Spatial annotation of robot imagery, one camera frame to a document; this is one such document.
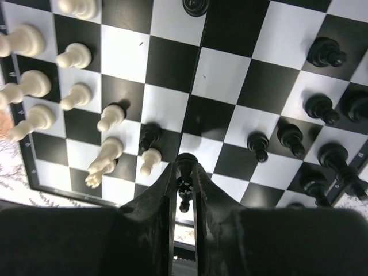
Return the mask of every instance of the white pawn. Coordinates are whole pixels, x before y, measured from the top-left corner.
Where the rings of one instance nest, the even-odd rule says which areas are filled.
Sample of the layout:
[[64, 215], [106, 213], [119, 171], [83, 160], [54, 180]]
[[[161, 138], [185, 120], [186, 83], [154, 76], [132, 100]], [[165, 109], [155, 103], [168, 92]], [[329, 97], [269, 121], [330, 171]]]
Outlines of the white pawn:
[[82, 20], [88, 20], [96, 16], [96, 0], [58, 0], [57, 5], [64, 13], [74, 15]]
[[154, 165], [161, 162], [161, 153], [155, 148], [150, 148], [147, 151], [143, 152], [142, 159], [143, 165], [140, 168], [140, 174], [144, 177], [147, 177], [151, 174]]
[[50, 92], [51, 82], [47, 76], [37, 70], [24, 72], [19, 85], [8, 83], [0, 91], [0, 110], [4, 110], [10, 103], [20, 103], [25, 95], [37, 98], [43, 97]]
[[97, 171], [102, 171], [104, 167], [110, 164], [115, 159], [122, 155], [124, 146], [118, 139], [109, 137], [101, 144], [101, 151], [91, 165], [88, 167], [88, 172], [94, 174]]
[[100, 132], [108, 131], [113, 125], [121, 124], [125, 118], [125, 112], [118, 105], [109, 105], [102, 111], [102, 118], [97, 123]]
[[88, 187], [91, 187], [92, 189], [95, 189], [99, 186], [99, 184], [102, 182], [102, 176], [104, 174], [108, 174], [115, 170], [116, 163], [115, 161], [112, 161], [110, 164], [108, 164], [106, 167], [104, 167], [101, 171], [97, 171], [93, 174], [89, 174], [86, 178], [85, 182]]
[[35, 105], [28, 110], [27, 120], [21, 121], [7, 134], [6, 140], [19, 141], [38, 129], [48, 129], [55, 123], [55, 114], [44, 105]]
[[62, 109], [68, 111], [76, 105], [86, 105], [92, 99], [92, 92], [88, 86], [76, 83], [69, 89], [69, 95], [60, 101]]
[[9, 35], [0, 33], [0, 58], [10, 56], [18, 51], [23, 56], [37, 56], [45, 49], [45, 41], [41, 33], [29, 25], [16, 26]]
[[86, 68], [92, 61], [90, 50], [81, 43], [72, 43], [64, 53], [56, 57], [56, 64], [61, 68]]

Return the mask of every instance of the white chess piece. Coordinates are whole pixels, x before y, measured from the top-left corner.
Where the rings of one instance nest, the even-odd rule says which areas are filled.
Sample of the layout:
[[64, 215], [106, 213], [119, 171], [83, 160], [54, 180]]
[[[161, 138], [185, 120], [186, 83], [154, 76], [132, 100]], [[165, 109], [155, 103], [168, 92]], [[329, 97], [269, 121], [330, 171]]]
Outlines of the white chess piece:
[[109, 105], [102, 111], [102, 118], [97, 123], [100, 132], [108, 131], [113, 125], [121, 124], [125, 118], [125, 112], [118, 105]]
[[114, 159], [122, 155], [124, 146], [118, 139], [109, 137], [101, 144], [101, 151], [91, 165], [88, 167], [88, 172], [94, 174], [97, 171], [102, 171]]
[[9, 35], [0, 33], [0, 58], [10, 56], [18, 51], [23, 56], [36, 56], [45, 49], [42, 34], [29, 25], [16, 26]]
[[140, 174], [147, 177], [151, 174], [154, 165], [161, 162], [161, 153], [155, 148], [150, 148], [142, 154], [143, 165], [140, 168]]
[[51, 82], [47, 76], [37, 70], [24, 72], [20, 84], [8, 83], [0, 91], [0, 110], [4, 110], [10, 103], [20, 103], [25, 95], [37, 98], [43, 97], [50, 92]]
[[99, 184], [102, 182], [102, 176], [104, 174], [108, 174], [115, 170], [116, 163], [115, 161], [112, 161], [110, 164], [108, 164], [106, 167], [104, 167], [101, 171], [97, 171], [93, 174], [89, 174], [86, 178], [86, 185], [88, 187], [91, 187], [92, 189], [95, 189], [99, 186]]
[[57, 5], [64, 13], [74, 15], [82, 20], [88, 20], [96, 16], [96, 0], [58, 0]]
[[81, 43], [72, 43], [64, 53], [56, 57], [56, 64], [61, 68], [86, 68], [92, 61], [90, 50]]
[[69, 95], [60, 101], [62, 109], [68, 111], [76, 105], [86, 105], [92, 99], [92, 92], [88, 86], [76, 83], [69, 89]]
[[19, 141], [27, 134], [38, 129], [48, 129], [55, 123], [55, 114], [44, 105], [35, 105], [28, 110], [27, 120], [21, 121], [18, 125], [11, 128], [6, 140]]

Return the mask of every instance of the white square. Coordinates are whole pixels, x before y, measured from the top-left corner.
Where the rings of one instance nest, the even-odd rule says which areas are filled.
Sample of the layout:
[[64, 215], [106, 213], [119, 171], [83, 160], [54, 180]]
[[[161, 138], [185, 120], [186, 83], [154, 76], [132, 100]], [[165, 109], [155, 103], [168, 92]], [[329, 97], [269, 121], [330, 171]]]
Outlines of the white square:
[[332, 0], [327, 13], [368, 23], [367, 0]]
[[188, 96], [187, 93], [146, 84], [142, 123], [156, 122], [163, 129], [181, 132]]
[[193, 154], [207, 173], [213, 173], [222, 147], [222, 142], [183, 133], [179, 154]]
[[102, 176], [102, 199], [124, 205], [134, 199], [135, 184], [130, 181]]
[[286, 190], [302, 163], [302, 160], [269, 154], [267, 162], [258, 163], [250, 182]]
[[357, 155], [360, 148], [363, 147], [367, 138], [368, 136], [364, 134], [325, 126], [318, 134], [304, 160], [308, 163], [319, 164], [317, 159], [319, 149], [328, 143], [338, 143], [348, 151], [349, 157], [347, 158], [347, 163], [349, 164]]
[[317, 207], [315, 202], [315, 198], [309, 197], [306, 194], [296, 193], [294, 191], [285, 191], [276, 207], [285, 208], [292, 203], [301, 203], [307, 208], [315, 208]]
[[202, 48], [193, 95], [236, 104], [251, 59]]
[[177, 194], [177, 212], [175, 214], [176, 220], [182, 223], [185, 223], [185, 221], [194, 221], [193, 201], [190, 201], [189, 211], [186, 213], [182, 213], [179, 209], [181, 202], [182, 199], [179, 194]]
[[34, 56], [34, 59], [55, 62], [57, 55], [55, 24], [52, 13], [43, 10], [32, 9], [31, 7], [15, 5], [8, 2], [2, 2], [4, 14], [6, 14], [6, 23], [12, 32], [15, 26], [27, 24], [40, 31], [45, 40], [45, 50]]
[[220, 174], [213, 174], [211, 180], [237, 202], [242, 200], [249, 184], [248, 181], [225, 177]]
[[72, 191], [69, 167], [42, 160], [35, 160], [39, 183], [62, 191]]
[[102, 25], [101, 72], [144, 83], [149, 46], [147, 34]]
[[36, 128], [34, 131], [39, 133], [44, 133], [47, 135], [52, 135], [56, 137], [65, 138], [65, 123], [64, 123], [64, 112], [62, 111], [60, 105], [56, 102], [46, 101], [44, 99], [32, 98], [29, 96], [24, 97], [23, 100], [23, 108], [26, 115], [28, 114], [28, 110], [35, 105], [44, 105], [50, 108], [55, 114], [56, 121], [49, 129], [38, 129]]
[[76, 83], [87, 85], [92, 92], [92, 99], [86, 105], [76, 105], [74, 108], [101, 113], [101, 74], [78, 68], [57, 68], [59, 73], [60, 95], [69, 95], [69, 89]]
[[253, 59], [301, 69], [325, 13], [271, 1]]
[[[58, 1], [59, 0], [51, 0], [50, 1], [50, 4], [51, 4], [51, 12], [52, 13], [55, 13], [55, 14], [60, 14], [61, 16], [67, 16], [67, 17], [72, 17], [72, 18], [77, 18], [76, 16], [74, 15], [69, 15], [69, 14], [65, 14], [63, 13], [59, 7], [58, 7]], [[102, 10], [102, 3], [101, 3], [101, 0], [95, 0], [97, 2], [97, 14], [95, 17], [89, 19], [89, 20], [86, 20], [86, 21], [90, 21], [90, 22], [93, 22], [93, 23], [98, 23], [98, 24], [101, 24], [101, 10]]]
[[161, 161], [159, 164], [154, 165], [154, 168], [151, 174], [147, 177], [144, 177], [140, 174], [140, 168], [142, 167], [142, 165], [143, 165], [143, 159], [141, 156], [138, 156], [137, 157], [137, 170], [136, 170], [136, 183], [144, 185], [144, 186], [151, 186], [160, 177], [161, 173], [165, 170], [168, 163]]
[[182, 1], [155, 0], [151, 35], [199, 46], [206, 16], [189, 16]]
[[331, 99], [332, 107], [335, 108], [348, 85], [346, 80], [300, 71], [281, 115], [324, 125], [321, 119], [307, 115], [304, 109], [306, 101], [315, 94], [324, 94]]
[[248, 136], [254, 131], [264, 133], [269, 139], [279, 117], [279, 115], [273, 113], [237, 105], [235, 106], [224, 142], [247, 148]]
[[351, 82], [368, 86], [368, 51], [352, 76]]
[[89, 165], [96, 159], [101, 147], [71, 139], [66, 139], [68, 164], [71, 168], [87, 171]]
[[125, 119], [121, 124], [112, 126], [101, 133], [101, 141], [108, 137], [118, 138], [124, 145], [124, 153], [138, 155], [140, 123]]

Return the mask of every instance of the chessboard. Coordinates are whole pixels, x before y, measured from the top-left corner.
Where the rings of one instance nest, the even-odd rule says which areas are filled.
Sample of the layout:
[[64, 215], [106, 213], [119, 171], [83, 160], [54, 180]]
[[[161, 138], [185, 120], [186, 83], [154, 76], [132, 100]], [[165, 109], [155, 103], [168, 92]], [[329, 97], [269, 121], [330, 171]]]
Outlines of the chessboard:
[[[351, 122], [342, 112], [352, 93], [368, 92], [366, 0], [234, 0], [231, 5], [217, 0], [201, 17], [189, 16], [181, 0], [97, 3], [97, 15], [81, 20], [63, 14], [57, 0], [1, 2], [4, 34], [28, 24], [45, 39], [45, 50], [35, 57], [15, 52], [1, 60], [6, 82], [17, 83], [24, 72], [39, 70], [52, 83], [46, 96], [12, 104], [16, 124], [36, 104], [56, 115], [52, 127], [20, 141], [33, 189], [120, 206], [152, 185], [178, 154], [189, 152], [215, 184], [244, 206], [298, 202], [312, 207], [315, 199], [299, 184], [304, 171], [323, 173], [329, 194], [343, 192], [335, 172], [319, 165], [322, 145], [341, 144], [348, 150], [347, 163], [357, 168], [367, 161], [367, 121]], [[317, 37], [336, 40], [347, 61], [323, 68], [308, 63]], [[71, 43], [91, 51], [86, 68], [55, 64]], [[92, 100], [62, 110], [60, 100], [76, 83], [88, 85]], [[304, 110], [305, 101], [320, 93], [340, 115], [331, 126]], [[96, 125], [111, 103], [119, 103], [126, 118], [101, 133]], [[143, 177], [139, 141], [150, 122], [162, 128], [154, 143], [162, 161]], [[302, 132], [302, 158], [280, 144], [277, 132], [285, 124]], [[264, 163], [247, 148], [253, 131], [269, 139]], [[115, 170], [92, 189], [85, 184], [87, 168], [107, 137], [118, 138], [124, 152]], [[177, 217], [193, 221], [193, 210]]]

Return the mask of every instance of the black square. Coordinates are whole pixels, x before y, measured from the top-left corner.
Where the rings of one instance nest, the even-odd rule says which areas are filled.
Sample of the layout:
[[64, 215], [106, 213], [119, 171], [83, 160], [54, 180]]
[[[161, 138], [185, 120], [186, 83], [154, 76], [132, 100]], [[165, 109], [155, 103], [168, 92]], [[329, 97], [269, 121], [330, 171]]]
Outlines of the black square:
[[331, 0], [273, 0], [280, 3], [285, 3], [293, 6], [304, 7], [318, 12], [327, 12]]
[[45, 0], [6, 0], [5, 2], [14, 3], [22, 6], [32, 7], [34, 9], [51, 12], [50, 1]]
[[69, 170], [72, 191], [76, 191], [78, 193], [86, 194], [89, 196], [99, 198], [102, 197], [102, 184], [94, 189], [86, 185], [85, 179], [89, 175], [87, 171], [76, 170], [74, 168], [69, 168]]
[[304, 189], [300, 185], [300, 180], [303, 179], [304, 177], [307, 177], [312, 172], [322, 173], [330, 185], [333, 183], [335, 179], [335, 175], [336, 175], [336, 173], [330, 168], [324, 168], [316, 164], [310, 164], [310, 163], [304, 162], [300, 166], [294, 179], [290, 183], [288, 190], [304, 194]]
[[57, 52], [65, 52], [68, 45], [81, 43], [92, 53], [92, 61], [85, 68], [101, 72], [101, 26], [76, 18], [54, 14]]
[[224, 141], [235, 105], [191, 95], [183, 132]]
[[252, 59], [238, 105], [280, 114], [299, 70]]
[[303, 134], [302, 144], [305, 148], [305, 153], [307, 153], [310, 150], [312, 144], [316, 140], [318, 134], [320, 133], [323, 127], [322, 125], [316, 125], [311, 122], [305, 122], [281, 116], [277, 122], [274, 132], [271, 135], [268, 152], [271, 152], [272, 154], [296, 158], [289, 148], [286, 148], [283, 145], [281, 145], [280, 140], [277, 138], [277, 132], [279, 128], [284, 127], [287, 124], [294, 124], [297, 127], [299, 127], [301, 133]]
[[249, 181], [257, 164], [254, 154], [247, 148], [223, 144], [214, 173]]
[[272, 208], [276, 207], [283, 193], [283, 190], [249, 183], [240, 203], [250, 208]]
[[367, 34], [367, 23], [327, 14], [317, 37], [325, 36], [336, 40], [340, 49], [347, 54], [347, 61], [341, 67], [323, 68], [306, 61], [302, 70], [349, 81], [367, 51]]
[[213, 1], [207, 14], [203, 46], [251, 58], [269, 2]]
[[119, 157], [119, 161], [116, 165], [115, 170], [106, 175], [131, 182], [136, 182], [136, 170], [137, 156], [123, 153]]
[[102, 75], [102, 109], [118, 103], [129, 120], [141, 121], [144, 84]]
[[103, 0], [102, 24], [149, 34], [153, 0]]
[[101, 145], [101, 133], [97, 130], [100, 114], [73, 108], [64, 111], [64, 118], [67, 138]]
[[141, 193], [147, 190], [147, 188], [148, 188], [147, 186], [136, 184], [135, 189], [134, 189], [134, 198], [136, 198], [137, 196], [140, 196]]
[[[141, 124], [140, 129], [142, 130], [145, 125]], [[142, 132], [140, 134], [139, 140], [142, 140]], [[160, 151], [162, 155], [162, 161], [173, 162], [178, 155], [180, 146], [181, 134], [174, 131], [168, 131], [166, 129], [161, 129], [160, 140], [152, 144], [153, 148]], [[139, 149], [139, 155], [142, 155], [142, 150]]]
[[50, 92], [41, 97], [40, 99], [46, 99], [47, 101], [60, 102], [60, 90], [59, 90], [59, 77], [58, 68], [55, 63], [45, 62], [39, 59], [32, 59], [30, 57], [17, 55], [17, 61], [20, 74], [29, 70], [38, 70], [44, 73], [51, 82]]
[[65, 139], [38, 132], [32, 133], [32, 139], [37, 159], [68, 166]]
[[365, 92], [368, 95], [368, 86], [358, 85], [356, 83], [350, 83], [346, 88], [346, 91], [342, 95], [339, 103], [337, 104], [335, 110], [340, 114], [340, 120], [333, 124], [332, 127], [344, 129], [346, 131], [358, 132], [361, 134], [368, 134], [368, 121], [361, 120], [359, 122], [350, 121], [346, 115], [345, 110], [348, 101], [356, 96], [357, 94]]
[[189, 93], [197, 55], [197, 46], [151, 36], [146, 82]]

